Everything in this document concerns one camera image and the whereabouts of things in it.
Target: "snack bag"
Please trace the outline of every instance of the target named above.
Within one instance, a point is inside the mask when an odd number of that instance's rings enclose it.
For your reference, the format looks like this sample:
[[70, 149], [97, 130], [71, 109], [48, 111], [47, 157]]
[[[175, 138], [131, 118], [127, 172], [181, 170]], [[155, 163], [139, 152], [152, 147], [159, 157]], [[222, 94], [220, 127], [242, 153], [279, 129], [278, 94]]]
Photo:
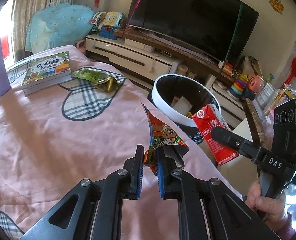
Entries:
[[223, 165], [239, 156], [235, 150], [222, 145], [211, 137], [211, 131], [216, 126], [231, 131], [214, 104], [204, 106], [192, 116], [192, 119], [202, 133], [219, 165]]
[[177, 167], [183, 168], [184, 162], [182, 157], [189, 151], [188, 146], [170, 126], [155, 118], [144, 105], [143, 108], [147, 114], [150, 127], [150, 146], [144, 155], [144, 165], [150, 167], [152, 172], [157, 175], [155, 149], [163, 146], [172, 146], [174, 147], [173, 151], [167, 151], [165, 147], [164, 154], [166, 157], [173, 158], [176, 161]]
[[101, 71], [84, 68], [75, 71], [74, 74], [77, 78], [90, 81], [94, 87], [104, 92], [114, 91], [118, 87], [115, 78]]

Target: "green snack packet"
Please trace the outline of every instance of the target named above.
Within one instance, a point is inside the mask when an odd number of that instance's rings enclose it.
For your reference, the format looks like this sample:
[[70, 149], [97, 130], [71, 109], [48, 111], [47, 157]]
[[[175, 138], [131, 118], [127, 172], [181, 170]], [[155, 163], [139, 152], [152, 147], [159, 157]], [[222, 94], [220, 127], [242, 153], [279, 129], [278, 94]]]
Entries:
[[95, 88], [104, 92], [114, 91], [118, 87], [117, 80], [114, 77], [88, 68], [75, 71], [75, 77], [90, 81]]
[[103, 84], [111, 78], [111, 76], [99, 71], [84, 68], [75, 72], [75, 77], [90, 81], [94, 85]]

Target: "tv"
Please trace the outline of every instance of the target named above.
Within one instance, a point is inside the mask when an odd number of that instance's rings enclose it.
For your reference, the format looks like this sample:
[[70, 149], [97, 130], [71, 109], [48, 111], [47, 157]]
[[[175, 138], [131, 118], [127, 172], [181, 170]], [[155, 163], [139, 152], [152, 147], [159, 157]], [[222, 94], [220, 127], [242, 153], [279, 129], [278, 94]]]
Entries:
[[[132, 0], [130, 13], [137, 0]], [[142, 0], [129, 25], [183, 41], [224, 61], [238, 19], [240, 0]], [[242, 53], [259, 14], [243, 3], [238, 30], [228, 56]]]

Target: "book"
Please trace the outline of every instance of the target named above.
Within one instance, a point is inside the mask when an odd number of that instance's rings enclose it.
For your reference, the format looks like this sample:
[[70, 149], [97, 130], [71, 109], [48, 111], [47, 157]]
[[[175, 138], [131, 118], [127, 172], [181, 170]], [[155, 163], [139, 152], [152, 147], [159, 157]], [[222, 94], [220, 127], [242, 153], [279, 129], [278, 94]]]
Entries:
[[26, 89], [67, 75], [71, 76], [71, 69], [69, 52], [65, 51], [32, 61], [21, 87]]
[[72, 79], [71, 75], [66, 75], [66, 76], [63, 76], [63, 77], [56, 78], [56, 79], [47, 80], [47, 81], [45, 81], [45, 82], [43, 82], [41, 84], [31, 86], [31, 87], [28, 87], [28, 88], [24, 88], [23, 92], [24, 92], [24, 95], [27, 96], [27, 95], [29, 95], [31, 93], [37, 92], [38, 90], [48, 88], [48, 87], [51, 87], [51, 86], [54, 86], [54, 85], [57, 85], [57, 84], [60, 84], [60, 83], [64, 83], [64, 82], [70, 81], [71, 79]]

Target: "cable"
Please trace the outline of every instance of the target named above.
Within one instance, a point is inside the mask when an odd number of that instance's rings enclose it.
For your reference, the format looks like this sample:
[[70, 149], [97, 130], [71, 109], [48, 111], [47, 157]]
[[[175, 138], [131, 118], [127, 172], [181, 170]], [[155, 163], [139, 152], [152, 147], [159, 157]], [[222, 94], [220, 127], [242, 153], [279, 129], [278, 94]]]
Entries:
[[133, 11], [132, 11], [130, 17], [128, 18], [127, 23], [126, 23], [126, 26], [125, 26], [125, 28], [124, 28], [124, 30], [123, 30], [123, 32], [122, 32], [122, 37], [124, 36], [124, 34], [125, 34], [125, 32], [126, 32], [126, 29], [127, 29], [128, 25], [129, 25], [129, 22], [130, 22], [131, 18], [133, 17], [133, 15], [134, 15], [136, 9], [138, 8], [140, 2], [141, 2], [141, 0], [138, 0], [138, 1], [136, 2], [135, 6], [134, 6], [134, 9], [133, 9]]
[[226, 61], [228, 59], [228, 56], [230, 54], [230, 50], [232, 48], [232, 44], [233, 42], [235, 41], [235, 36], [237, 35], [237, 31], [238, 31], [238, 27], [239, 27], [239, 23], [240, 23], [240, 18], [241, 18], [241, 13], [242, 13], [242, 8], [243, 8], [243, 2], [240, 3], [240, 7], [239, 7], [239, 13], [238, 13], [238, 18], [237, 18], [237, 22], [235, 24], [235, 30], [233, 32], [233, 35], [232, 35], [232, 39], [231, 39], [231, 42], [230, 42], [230, 46], [229, 46], [229, 49], [228, 49], [228, 52], [227, 52], [227, 55], [225, 57], [225, 60], [223, 62], [223, 67], [220, 69], [220, 72], [219, 72], [219, 75], [221, 75], [222, 71], [223, 71], [223, 68], [225, 67], [225, 64], [226, 64]]

